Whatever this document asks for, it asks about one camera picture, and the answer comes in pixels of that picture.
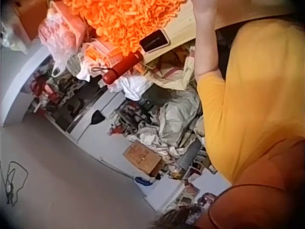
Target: hand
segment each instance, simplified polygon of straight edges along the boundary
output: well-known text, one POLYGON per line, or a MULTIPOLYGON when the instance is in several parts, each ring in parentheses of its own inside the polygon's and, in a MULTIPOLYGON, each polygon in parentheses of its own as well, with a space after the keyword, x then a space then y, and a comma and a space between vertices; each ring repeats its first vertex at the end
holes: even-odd
POLYGON ((217 0, 192 0, 195 18, 205 17, 206 14, 215 17, 217 0))

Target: cable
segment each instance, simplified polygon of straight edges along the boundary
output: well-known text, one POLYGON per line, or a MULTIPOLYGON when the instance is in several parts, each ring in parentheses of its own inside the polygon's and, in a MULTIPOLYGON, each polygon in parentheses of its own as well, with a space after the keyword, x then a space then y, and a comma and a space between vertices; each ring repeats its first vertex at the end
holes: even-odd
POLYGON ((2 171, 2 167, 1 167, 1 161, 0 161, 0 172, 1 172, 2 182, 5 186, 5 194, 6 194, 6 198, 7 198, 7 204, 11 204, 14 207, 16 205, 16 203, 18 202, 18 193, 19 193, 20 190, 22 190, 24 188, 25 182, 27 181, 28 176, 29 176, 29 172, 27 171, 27 169, 25 167, 23 167, 21 164, 19 164, 16 161, 11 161, 9 163, 6 179, 4 179, 4 175, 3 175, 3 171, 2 171), (16 169, 15 168, 13 168, 12 170, 10 169, 10 166, 12 164, 18 165, 21 169, 23 169, 26 172, 26 177, 25 177, 25 179, 22 183, 22 186, 19 189, 17 189, 17 191, 16 191, 16 201, 15 202, 13 201, 13 197, 14 197, 13 180, 14 180, 14 177, 15 177, 16 169))

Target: yellow shirt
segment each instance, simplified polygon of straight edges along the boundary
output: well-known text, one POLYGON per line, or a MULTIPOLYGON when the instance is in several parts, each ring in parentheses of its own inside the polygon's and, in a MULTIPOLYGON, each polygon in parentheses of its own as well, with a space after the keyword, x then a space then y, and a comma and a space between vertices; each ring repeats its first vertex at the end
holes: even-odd
POLYGON ((198 83, 206 149, 231 183, 276 143, 305 137, 305 37, 281 20, 246 24, 232 45, 226 81, 198 83))

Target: person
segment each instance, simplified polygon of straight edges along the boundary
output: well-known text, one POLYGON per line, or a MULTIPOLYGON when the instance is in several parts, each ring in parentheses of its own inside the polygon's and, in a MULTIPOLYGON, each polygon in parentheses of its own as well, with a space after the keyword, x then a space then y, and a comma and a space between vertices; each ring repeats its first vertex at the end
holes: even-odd
POLYGON ((217 1, 192 0, 195 77, 206 149, 232 183, 194 223, 174 209, 152 229, 305 228, 305 36, 280 19, 244 25, 224 80, 214 31, 217 1))

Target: forearm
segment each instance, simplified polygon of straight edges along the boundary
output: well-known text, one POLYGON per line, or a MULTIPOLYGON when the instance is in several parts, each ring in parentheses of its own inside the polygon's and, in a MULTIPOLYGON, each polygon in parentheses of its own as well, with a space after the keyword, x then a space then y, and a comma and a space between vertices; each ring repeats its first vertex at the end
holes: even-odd
POLYGON ((212 12, 205 12, 196 18, 196 48, 195 48, 195 77, 198 81, 202 75, 218 70, 218 50, 215 32, 215 18, 212 12))

